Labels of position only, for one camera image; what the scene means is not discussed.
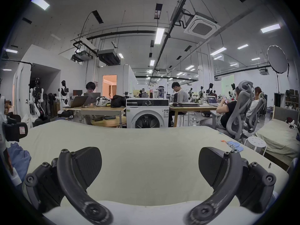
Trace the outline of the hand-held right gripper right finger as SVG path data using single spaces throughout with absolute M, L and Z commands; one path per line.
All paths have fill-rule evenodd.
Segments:
M 259 163 L 249 163 L 237 149 L 225 152 L 214 147 L 203 147 L 198 165 L 213 193 L 187 213 L 186 224 L 208 224 L 223 212 L 234 197 L 237 197 L 241 207 L 255 214 L 267 210 L 273 197 L 276 176 Z

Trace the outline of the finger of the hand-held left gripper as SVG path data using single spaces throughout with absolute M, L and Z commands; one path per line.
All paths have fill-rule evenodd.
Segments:
M 16 141 L 28 135 L 28 126 L 25 122 L 17 122 L 15 124 L 8 124 L 2 122 L 2 142 Z

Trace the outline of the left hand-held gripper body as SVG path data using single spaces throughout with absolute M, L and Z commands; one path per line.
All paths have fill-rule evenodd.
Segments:
M 6 125 L 7 125 L 7 116 L 5 115 L 5 97 L 1 95 L 1 99 L 0 99 L 0 132 L 1 132 L 1 135 L 7 135 Z

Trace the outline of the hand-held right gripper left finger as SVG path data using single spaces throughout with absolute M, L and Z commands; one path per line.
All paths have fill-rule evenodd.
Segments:
M 64 197 L 81 216 L 95 225 L 109 225 L 113 215 L 92 199 L 87 188 L 99 175 L 102 156 L 99 148 L 86 147 L 75 152 L 62 149 L 51 163 L 43 162 L 23 182 L 24 197 L 39 212 L 61 206 Z

